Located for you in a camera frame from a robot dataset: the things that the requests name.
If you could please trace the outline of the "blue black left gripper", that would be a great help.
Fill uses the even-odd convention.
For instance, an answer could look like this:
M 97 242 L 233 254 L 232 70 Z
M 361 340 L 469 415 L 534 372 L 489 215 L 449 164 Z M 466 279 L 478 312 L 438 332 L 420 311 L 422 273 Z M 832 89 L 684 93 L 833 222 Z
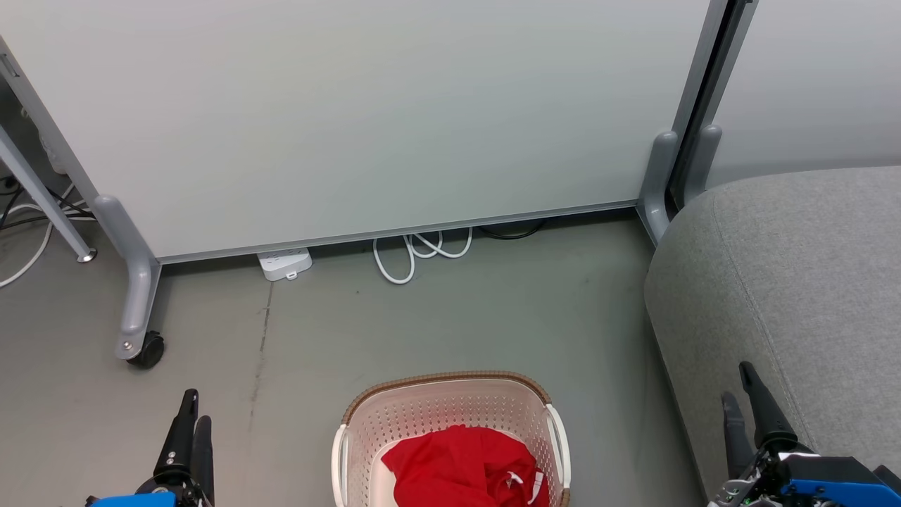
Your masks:
M 199 392 L 187 389 L 168 429 L 154 476 L 130 495 L 90 496 L 84 506 L 215 504 L 212 420 L 199 417 Z

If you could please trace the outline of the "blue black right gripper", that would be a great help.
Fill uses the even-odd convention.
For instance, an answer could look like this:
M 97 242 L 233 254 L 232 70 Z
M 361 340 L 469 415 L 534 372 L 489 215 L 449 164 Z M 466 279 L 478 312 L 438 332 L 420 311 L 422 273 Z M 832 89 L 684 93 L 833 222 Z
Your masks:
M 884 465 L 856 458 L 797 452 L 799 439 L 753 363 L 740 362 L 741 385 L 754 420 L 750 445 L 745 418 L 731 392 L 721 395 L 730 480 L 709 506 L 898 506 L 899 477 Z

